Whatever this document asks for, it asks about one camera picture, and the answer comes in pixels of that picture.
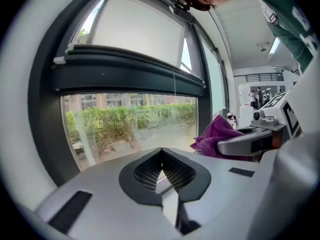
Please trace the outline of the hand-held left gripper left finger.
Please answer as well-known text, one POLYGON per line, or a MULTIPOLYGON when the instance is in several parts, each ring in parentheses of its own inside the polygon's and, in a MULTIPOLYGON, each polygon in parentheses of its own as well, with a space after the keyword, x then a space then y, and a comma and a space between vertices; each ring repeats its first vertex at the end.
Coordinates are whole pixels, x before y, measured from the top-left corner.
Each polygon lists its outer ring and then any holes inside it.
POLYGON ((83 208, 66 232, 75 240, 175 240, 181 233, 160 206, 138 204, 122 190, 119 174, 127 164, 151 149, 96 164, 53 191, 36 214, 56 225, 56 215, 77 193, 85 193, 83 208))

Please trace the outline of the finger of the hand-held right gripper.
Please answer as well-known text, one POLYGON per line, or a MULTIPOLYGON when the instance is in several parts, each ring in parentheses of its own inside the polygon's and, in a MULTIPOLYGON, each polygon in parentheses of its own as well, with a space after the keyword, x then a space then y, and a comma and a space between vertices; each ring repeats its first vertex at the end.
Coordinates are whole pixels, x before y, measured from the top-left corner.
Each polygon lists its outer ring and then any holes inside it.
POLYGON ((257 127, 242 127, 242 128, 237 128, 236 131, 239 133, 242 133, 243 135, 249 135, 257 132, 258 128, 257 127))
POLYGON ((252 157, 268 151, 272 147, 273 132, 258 128, 252 134, 221 140, 217 143, 217 150, 224 156, 252 157))

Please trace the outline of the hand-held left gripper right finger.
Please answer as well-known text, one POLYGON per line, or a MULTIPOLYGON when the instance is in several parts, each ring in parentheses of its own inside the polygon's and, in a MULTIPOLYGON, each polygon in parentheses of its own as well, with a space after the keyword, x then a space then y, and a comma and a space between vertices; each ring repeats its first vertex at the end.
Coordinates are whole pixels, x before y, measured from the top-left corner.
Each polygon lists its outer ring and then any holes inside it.
POLYGON ((178 153, 211 174, 201 199, 184 205, 188 219, 201 226, 192 235, 248 235, 270 181, 275 151, 266 152, 259 163, 178 153))

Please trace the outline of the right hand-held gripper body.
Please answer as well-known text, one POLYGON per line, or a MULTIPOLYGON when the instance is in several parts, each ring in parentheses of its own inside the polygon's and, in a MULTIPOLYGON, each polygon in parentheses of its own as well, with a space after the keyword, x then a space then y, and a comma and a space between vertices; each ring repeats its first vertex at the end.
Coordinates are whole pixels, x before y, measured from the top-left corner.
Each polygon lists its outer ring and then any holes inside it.
POLYGON ((286 141, 298 137, 301 126, 287 101, 288 92, 276 95, 262 108, 253 112, 251 125, 272 131, 272 148, 278 149, 286 141))

